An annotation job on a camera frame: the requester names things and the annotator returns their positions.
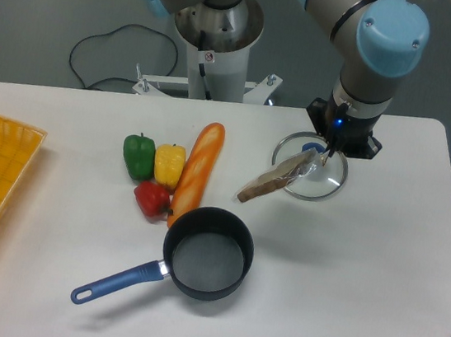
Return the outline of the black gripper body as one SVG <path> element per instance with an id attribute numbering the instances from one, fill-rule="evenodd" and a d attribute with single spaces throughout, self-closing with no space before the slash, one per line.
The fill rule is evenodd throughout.
<path id="1" fill-rule="evenodd" d="M 334 99 L 325 101 L 319 97 L 307 107 L 309 119 L 318 136 L 324 140 L 332 138 L 334 143 L 336 137 L 341 136 L 343 144 L 339 152 L 346 157 L 372 159 L 383 147 L 373 136 L 373 127 L 379 117 L 355 118 L 350 116 L 350 111 L 347 104 L 337 105 Z"/>

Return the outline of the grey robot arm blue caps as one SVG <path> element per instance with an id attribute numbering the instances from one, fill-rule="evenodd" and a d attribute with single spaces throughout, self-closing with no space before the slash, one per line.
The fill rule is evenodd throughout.
<path id="1" fill-rule="evenodd" d="M 249 50 L 264 29 L 256 0 L 144 0 L 172 16 L 186 43 L 192 98 L 239 102 Z M 326 141 L 324 157 L 340 152 L 370 159 L 380 151 L 373 127 L 403 78 L 417 66 L 430 37 L 425 13 L 407 0 L 298 0 L 344 59 L 328 99 L 308 115 Z"/>

